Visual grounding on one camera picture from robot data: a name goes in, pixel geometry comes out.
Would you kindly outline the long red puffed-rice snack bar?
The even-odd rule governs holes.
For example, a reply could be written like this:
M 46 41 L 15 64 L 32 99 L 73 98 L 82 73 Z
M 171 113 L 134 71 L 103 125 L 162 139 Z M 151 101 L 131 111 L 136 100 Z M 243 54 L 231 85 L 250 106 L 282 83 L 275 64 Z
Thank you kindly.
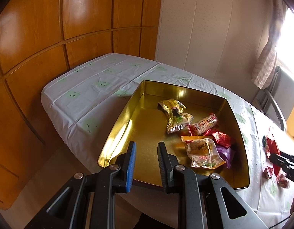
M 211 113 L 209 116 L 201 119 L 196 123 L 191 123 L 189 125 L 190 135 L 197 136 L 204 134 L 207 130 L 216 126 L 219 122 L 217 116 L 214 113 Z

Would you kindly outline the large red snack bag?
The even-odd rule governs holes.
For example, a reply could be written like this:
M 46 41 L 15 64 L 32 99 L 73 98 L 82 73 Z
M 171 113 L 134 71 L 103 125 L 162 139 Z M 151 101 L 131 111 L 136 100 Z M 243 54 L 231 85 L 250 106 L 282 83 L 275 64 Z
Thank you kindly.
M 277 154 L 280 155 L 280 150 L 277 146 L 277 143 L 274 139 L 274 135 L 273 133 L 268 130 L 268 133 L 263 137 L 263 139 L 265 140 L 266 143 L 266 156 L 268 159 L 270 159 L 271 154 Z

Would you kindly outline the small red candy packet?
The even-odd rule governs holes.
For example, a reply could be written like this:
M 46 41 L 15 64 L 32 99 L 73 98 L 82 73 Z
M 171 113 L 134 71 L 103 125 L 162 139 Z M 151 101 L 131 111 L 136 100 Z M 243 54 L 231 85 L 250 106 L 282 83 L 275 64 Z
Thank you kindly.
M 279 187 L 288 189 L 289 188 L 289 181 L 287 180 L 286 176 L 284 174 L 279 174 L 276 178 L 276 182 Z

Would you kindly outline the small red snack packet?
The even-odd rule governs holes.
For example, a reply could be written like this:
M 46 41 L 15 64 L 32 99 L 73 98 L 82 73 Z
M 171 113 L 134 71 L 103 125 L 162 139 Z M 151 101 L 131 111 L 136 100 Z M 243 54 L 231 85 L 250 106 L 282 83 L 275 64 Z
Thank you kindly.
M 266 180 L 269 180 L 272 178 L 273 174 L 274 174 L 274 169 L 270 166 L 266 166 L 265 169 L 263 170 L 262 177 Z

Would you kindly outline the purple snack packet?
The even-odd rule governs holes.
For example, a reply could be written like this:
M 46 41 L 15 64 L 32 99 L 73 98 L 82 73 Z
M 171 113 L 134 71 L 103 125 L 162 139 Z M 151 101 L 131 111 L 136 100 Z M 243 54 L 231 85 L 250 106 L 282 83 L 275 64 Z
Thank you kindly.
M 217 145 L 216 147 L 220 157 L 226 162 L 227 169 L 230 170 L 235 151 L 231 147 L 225 148 L 220 145 Z

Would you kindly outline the clear orange nut snack bag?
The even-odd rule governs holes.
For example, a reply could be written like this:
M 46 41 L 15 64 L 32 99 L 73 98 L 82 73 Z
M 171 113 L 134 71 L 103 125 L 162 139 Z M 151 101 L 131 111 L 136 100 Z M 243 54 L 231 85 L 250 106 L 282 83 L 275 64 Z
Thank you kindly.
M 214 141 L 200 136 L 181 136 L 191 167 L 214 170 L 226 163 L 219 155 Z

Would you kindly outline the grey yellow blue sofa chair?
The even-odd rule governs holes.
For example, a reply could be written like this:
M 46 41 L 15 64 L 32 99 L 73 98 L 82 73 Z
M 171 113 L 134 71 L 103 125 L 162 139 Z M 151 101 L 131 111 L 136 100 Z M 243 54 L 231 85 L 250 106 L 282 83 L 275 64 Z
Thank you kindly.
M 279 66 L 264 90 L 259 90 L 253 105 L 282 131 L 291 133 L 291 115 L 294 110 L 294 80 Z

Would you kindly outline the red foil snack packet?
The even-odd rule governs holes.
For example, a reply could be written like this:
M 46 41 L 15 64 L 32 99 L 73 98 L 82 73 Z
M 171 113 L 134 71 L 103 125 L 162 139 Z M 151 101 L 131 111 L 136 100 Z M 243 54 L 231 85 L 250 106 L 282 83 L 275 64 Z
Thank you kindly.
M 209 129 L 203 135 L 211 136 L 217 145 L 225 148 L 230 148 L 234 144 L 234 139 L 232 137 L 221 131 L 218 131 L 217 129 Z

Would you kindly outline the gold metal tin box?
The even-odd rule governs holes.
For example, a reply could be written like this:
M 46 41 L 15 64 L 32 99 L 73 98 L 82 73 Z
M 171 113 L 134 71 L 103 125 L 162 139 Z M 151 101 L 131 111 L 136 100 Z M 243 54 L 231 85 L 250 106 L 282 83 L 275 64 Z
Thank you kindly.
M 245 189 L 250 184 L 249 164 L 242 134 L 229 102 L 220 96 L 192 88 L 155 81 L 142 81 L 117 118 L 98 158 L 98 165 L 115 163 L 118 155 L 127 151 L 129 142 L 137 145 L 134 184 L 162 190 L 157 157 L 157 145 L 164 142 L 168 153 L 180 164 L 190 167 L 191 161 L 177 133 L 167 134 L 167 114 L 158 102 L 175 99 L 186 106 L 186 112 L 198 121 L 214 113 L 219 119 L 219 130 L 234 139 L 236 152 L 231 168 L 215 169 L 234 189 Z

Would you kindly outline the pink plaid curtain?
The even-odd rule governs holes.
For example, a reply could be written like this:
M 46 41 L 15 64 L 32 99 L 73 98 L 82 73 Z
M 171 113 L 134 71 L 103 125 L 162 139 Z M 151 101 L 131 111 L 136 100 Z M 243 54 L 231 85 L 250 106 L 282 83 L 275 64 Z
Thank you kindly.
M 272 0 L 272 17 L 269 22 L 268 41 L 261 51 L 251 75 L 251 81 L 261 90 L 267 88 L 277 64 L 277 43 L 285 20 L 287 5 L 283 0 Z

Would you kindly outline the yellow green clipped snack bag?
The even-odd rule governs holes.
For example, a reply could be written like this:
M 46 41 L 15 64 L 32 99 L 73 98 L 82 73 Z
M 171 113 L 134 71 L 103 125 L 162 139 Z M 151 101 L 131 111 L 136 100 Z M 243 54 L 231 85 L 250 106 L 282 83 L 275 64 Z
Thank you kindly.
M 194 117 L 185 113 L 187 108 L 180 101 L 168 99 L 158 102 L 158 105 L 164 110 L 168 116 L 167 133 L 171 134 L 189 126 Z

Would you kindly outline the white tablecloth green clouds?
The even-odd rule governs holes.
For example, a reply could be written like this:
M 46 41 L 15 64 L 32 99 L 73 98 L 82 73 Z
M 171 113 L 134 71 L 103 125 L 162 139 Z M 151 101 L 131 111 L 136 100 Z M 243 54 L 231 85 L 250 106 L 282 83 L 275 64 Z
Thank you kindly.
M 280 150 L 294 155 L 294 141 L 253 105 L 211 81 L 163 63 L 107 54 L 75 67 L 45 86 L 41 102 L 69 150 L 90 171 L 126 103 L 145 80 L 192 88 L 227 101 L 236 117 L 249 163 L 250 184 L 238 194 L 267 226 L 281 228 L 290 215 L 294 183 L 280 187 L 262 172 L 270 163 L 262 137 L 271 132 Z

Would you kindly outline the wooden panel cabinet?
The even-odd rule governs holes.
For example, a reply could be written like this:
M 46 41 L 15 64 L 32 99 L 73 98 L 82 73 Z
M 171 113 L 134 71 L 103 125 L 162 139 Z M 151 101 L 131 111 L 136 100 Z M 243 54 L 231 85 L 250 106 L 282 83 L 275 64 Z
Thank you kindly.
M 155 57 L 161 0 L 9 0 L 0 13 L 0 209 L 62 144 L 47 83 L 106 53 Z

